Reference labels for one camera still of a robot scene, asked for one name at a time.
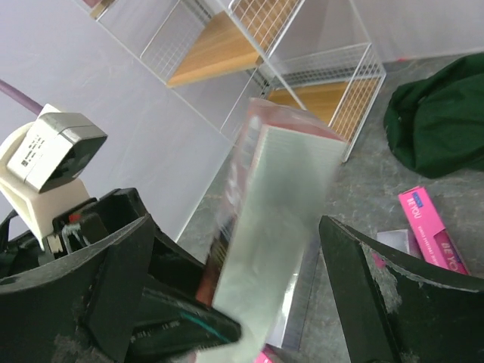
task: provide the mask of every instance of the wire mesh basket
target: wire mesh basket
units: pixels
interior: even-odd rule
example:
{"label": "wire mesh basket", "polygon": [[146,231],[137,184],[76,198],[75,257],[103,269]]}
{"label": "wire mesh basket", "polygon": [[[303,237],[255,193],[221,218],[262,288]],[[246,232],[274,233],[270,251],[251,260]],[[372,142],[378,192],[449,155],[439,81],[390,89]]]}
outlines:
{"label": "wire mesh basket", "polygon": [[[306,109],[348,141],[347,161],[386,75],[371,43],[278,61],[273,67]],[[271,67],[265,64],[260,71],[268,80],[264,93],[270,101],[298,107]]]}
{"label": "wire mesh basket", "polygon": [[259,52],[265,65],[288,90],[296,103],[303,103],[272,66],[270,57],[306,0],[218,0],[237,28]]}
{"label": "wire mesh basket", "polygon": [[208,7],[198,0],[178,0],[144,48],[141,60],[167,83],[211,18]]}

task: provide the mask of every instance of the wire rack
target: wire rack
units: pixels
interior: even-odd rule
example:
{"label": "wire rack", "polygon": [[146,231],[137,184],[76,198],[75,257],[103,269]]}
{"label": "wire rack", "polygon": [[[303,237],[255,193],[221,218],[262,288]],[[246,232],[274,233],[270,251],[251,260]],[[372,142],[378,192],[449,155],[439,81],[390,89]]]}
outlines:
{"label": "wire rack", "polygon": [[344,161],[348,160],[385,75],[382,63],[368,44],[330,121],[330,127],[350,143]]}
{"label": "wire rack", "polygon": [[271,54],[305,0],[234,0],[229,14],[237,18],[263,51]]}
{"label": "wire rack", "polygon": [[[141,53],[133,51],[140,62],[164,84],[172,78],[214,15],[204,0],[169,1],[169,12],[160,22],[157,31]],[[325,110],[324,117],[320,118],[349,142],[344,157],[346,161],[385,78],[385,70],[371,43],[368,41],[289,60],[274,60],[272,55],[275,49],[305,0],[216,1],[257,50],[264,64],[247,71],[247,84],[225,120],[213,122],[203,115],[203,111],[199,114],[223,135],[234,139],[241,124],[237,118],[244,114],[249,97],[271,99],[272,92],[282,90],[288,94],[289,104],[309,108],[314,112],[312,105],[305,101],[304,92],[311,92],[313,86],[331,85],[336,90],[331,95],[335,101]],[[350,2],[361,23],[352,0]],[[368,34],[362,25],[361,31],[367,38]],[[180,89],[180,94],[174,90],[190,107],[197,110],[190,100],[185,99],[184,91]],[[316,98],[319,103],[324,103],[327,98],[327,94],[316,96],[319,97]]]}
{"label": "wire rack", "polygon": [[148,42],[141,60],[166,84],[212,18],[198,0],[178,0]]}
{"label": "wire rack", "polygon": [[[325,101],[325,97],[337,100],[333,104],[328,102],[327,108],[331,117],[324,121],[349,142],[343,158],[343,161],[347,161],[386,75],[371,43],[278,61],[273,68],[279,71],[303,103],[305,98],[302,93],[312,88],[321,92],[321,100],[317,100],[320,104]],[[268,80],[264,94],[270,95],[274,90],[286,88],[267,64],[260,71]],[[327,85],[330,91],[326,91],[324,87],[317,88],[319,85]],[[306,103],[305,106],[318,113],[312,109],[311,104]]]}

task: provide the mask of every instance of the wooden shelf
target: wooden shelf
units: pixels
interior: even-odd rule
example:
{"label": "wooden shelf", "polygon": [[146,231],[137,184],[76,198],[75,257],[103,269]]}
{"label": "wooden shelf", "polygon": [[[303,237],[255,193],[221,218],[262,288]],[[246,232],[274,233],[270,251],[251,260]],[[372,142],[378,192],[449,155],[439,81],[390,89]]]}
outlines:
{"label": "wooden shelf", "polygon": [[[340,112],[331,126],[335,132],[347,141],[351,141],[355,136],[356,129],[370,104],[371,96],[373,90],[377,87],[377,83],[378,79],[356,80],[352,83],[351,89],[341,105]],[[347,85],[348,82],[310,85],[308,87],[295,88],[294,91],[308,110],[328,125]],[[268,99],[276,104],[286,104],[300,108],[286,89],[273,91]]]}
{"label": "wooden shelf", "polygon": [[[262,4],[257,0],[243,1],[234,9],[234,14],[262,50],[267,51],[301,1],[265,0]],[[167,85],[186,85],[256,68],[261,63],[259,52],[223,11],[206,25]]]}
{"label": "wooden shelf", "polygon": [[206,25],[167,85],[175,87],[248,70],[260,63],[257,50],[222,12]]}

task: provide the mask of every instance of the white plastic bracket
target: white plastic bracket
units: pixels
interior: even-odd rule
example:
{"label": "white plastic bracket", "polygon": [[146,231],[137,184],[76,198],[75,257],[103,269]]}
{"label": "white plastic bracket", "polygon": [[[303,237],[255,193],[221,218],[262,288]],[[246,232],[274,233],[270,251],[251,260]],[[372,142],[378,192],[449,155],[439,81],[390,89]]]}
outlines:
{"label": "white plastic bracket", "polygon": [[[46,104],[39,116],[48,112],[60,111]],[[38,194],[7,169],[8,161],[19,148],[32,124],[27,123],[15,130],[0,145],[0,191],[39,240],[41,249],[45,250],[42,238],[54,231],[52,219],[89,199],[89,194],[78,178],[59,188]]]}

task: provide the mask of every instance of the white wall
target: white wall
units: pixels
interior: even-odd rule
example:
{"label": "white wall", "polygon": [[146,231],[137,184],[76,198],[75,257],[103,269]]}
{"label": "white wall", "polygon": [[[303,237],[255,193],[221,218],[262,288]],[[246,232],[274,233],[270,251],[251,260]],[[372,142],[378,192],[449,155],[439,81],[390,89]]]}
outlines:
{"label": "white wall", "polygon": [[355,0],[355,3],[385,61],[484,50],[482,0]]}
{"label": "white wall", "polygon": [[[82,174],[91,195],[136,187],[177,238],[231,142],[72,1],[3,5],[0,49],[0,78],[41,104],[84,113],[109,135]],[[34,117],[4,95],[0,115],[0,141]],[[0,198],[0,218],[9,209]]]}
{"label": "white wall", "polygon": [[[484,50],[482,0],[354,0],[384,61]],[[294,57],[364,41],[349,0],[306,0],[278,55]]]}

